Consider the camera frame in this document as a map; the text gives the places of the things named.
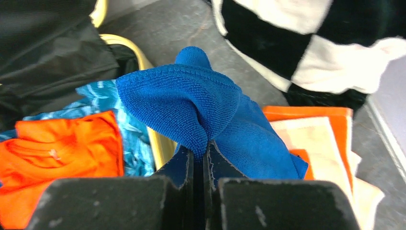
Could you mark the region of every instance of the blue cloth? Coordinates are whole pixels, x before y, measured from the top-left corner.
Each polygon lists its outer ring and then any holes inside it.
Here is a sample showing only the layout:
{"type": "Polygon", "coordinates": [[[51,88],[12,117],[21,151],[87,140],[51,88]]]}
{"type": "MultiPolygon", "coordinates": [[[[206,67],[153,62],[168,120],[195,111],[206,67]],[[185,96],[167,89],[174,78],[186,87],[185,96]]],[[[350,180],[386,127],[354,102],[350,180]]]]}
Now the blue cloth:
{"type": "Polygon", "coordinates": [[[307,163],[289,153],[258,104],[213,71],[197,47],[184,48],[175,64],[124,75],[116,85],[134,117],[191,149],[198,166],[214,139],[221,153],[250,178],[305,175],[307,163]]]}
{"type": "MultiPolygon", "coordinates": [[[[150,176],[155,171],[147,127],[130,115],[121,103],[114,80],[97,81],[77,88],[85,98],[73,102],[63,110],[28,116],[23,120],[75,119],[112,110],[120,129],[124,149],[124,174],[150,176]]],[[[0,142],[17,138],[15,130],[0,134],[0,142]]]]}

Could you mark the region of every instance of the black fabric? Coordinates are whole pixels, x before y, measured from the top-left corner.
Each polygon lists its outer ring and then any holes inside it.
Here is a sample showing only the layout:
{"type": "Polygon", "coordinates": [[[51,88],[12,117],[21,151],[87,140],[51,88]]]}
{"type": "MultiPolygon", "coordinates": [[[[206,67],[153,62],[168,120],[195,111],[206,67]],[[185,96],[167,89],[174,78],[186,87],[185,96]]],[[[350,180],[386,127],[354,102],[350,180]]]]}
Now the black fabric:
{"type": "Polygon", "coordinates": [[[94,0],[13,2],[0,1],[0,131],[80,99],[79,86],[138,70],[131,49],[100,39],[94,0]]]}
{"type": "Polygon", "coordinates": [[[335,0],[316,34],[334,43],[363,46],[385,37],[406,37],[406,1],[335,0]]]}
{"type": "Polygon", "coordinates": [[[262,21],[233,0],[223,1],[221,13],[231,44],[276,74],[292,78],[311,34],[298,34],[262,21]]]}
{"type": "Polygon", "coordinates": [[[356,90],[347,90],[342,94],[329,92],[314,92],[305,90],[295,84],[283,93],[290,106],[335,106],[347,107],[357,112],[365,103],[367,94],[356,90]]]}

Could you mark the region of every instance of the orange garment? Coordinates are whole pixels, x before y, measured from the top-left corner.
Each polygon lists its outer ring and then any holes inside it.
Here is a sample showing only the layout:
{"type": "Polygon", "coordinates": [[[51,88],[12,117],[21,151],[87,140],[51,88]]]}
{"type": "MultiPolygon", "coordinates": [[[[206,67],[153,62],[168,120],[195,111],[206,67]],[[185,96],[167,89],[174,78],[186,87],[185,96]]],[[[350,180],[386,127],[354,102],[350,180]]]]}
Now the orange garment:
{"type": "Polygon", "coordinates": [[[304,180],[306,181],[312,181],[315,179],[314,175],[313,175],[313,169],[312,169],[312,165],[310,164],[310,159],[309,159],[309,155],[307,154],[307,151],[305,149],[292,149],[289,150],[290,154],[294,155],[294,156],[298,156],[300,158],[302,158],[302,160],[304,160],[305,162],[307,162],[309,164],[309,166],[307,167],[307,171],[306,171],[306,175],[304,176],[304,180]]]}
{"type": "Polygon", "coordinates": [[[287,107],[265,106],[264,112],[268,121],[281,121],[315,116],[327,116],[337,142],[337,147],[344,163],[344,167],[353,191],[353,177],[348,161],[348,153],[351,151],[352,137],[352,110],[341,107],[287,107]]]}
{"type": "Polygon", "coordinates": [[[80,119],[20,121],[18,138],[0,143],[0,223],[24,229],[44,190],[58,178],[123,176],[113,112],[80,119]]]}

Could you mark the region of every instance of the concrete floor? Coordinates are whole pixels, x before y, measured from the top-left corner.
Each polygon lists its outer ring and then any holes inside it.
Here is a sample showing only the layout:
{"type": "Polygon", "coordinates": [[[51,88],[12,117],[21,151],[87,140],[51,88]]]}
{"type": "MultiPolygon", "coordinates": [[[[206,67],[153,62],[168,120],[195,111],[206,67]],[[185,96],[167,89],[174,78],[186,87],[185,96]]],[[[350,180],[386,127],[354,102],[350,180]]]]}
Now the concrete floor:
{"type": "MultiPolygon", "coordinates": [[[[202,0],[160,0],[108,22],[100,33],[136,43],[155,65],[173,63],[185,46],[198,46],[214,70],[229,76],[260,106],[287,105],[282,94],[243,61],[218,33],[211,9],[202,0]]],[[[376,230],[403,230],[406,184],[368,114],[354,119],[352,149],[362,157],[358,177],[379,187],[386,197],[378,206],[376,230]]]]}

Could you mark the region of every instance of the checkered blanket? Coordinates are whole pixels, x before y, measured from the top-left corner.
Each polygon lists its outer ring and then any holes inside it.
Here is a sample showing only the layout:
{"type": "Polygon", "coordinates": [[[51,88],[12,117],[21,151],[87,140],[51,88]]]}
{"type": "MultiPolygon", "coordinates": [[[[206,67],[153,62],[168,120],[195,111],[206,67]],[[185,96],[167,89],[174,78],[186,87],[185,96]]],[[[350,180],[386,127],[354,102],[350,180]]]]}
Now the checkered blanket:
{"type": "Polygon", "coordinates": [[[406,55],[406,0],[212,0],[227,43],[290,105],[360,108],[406,55]]]}

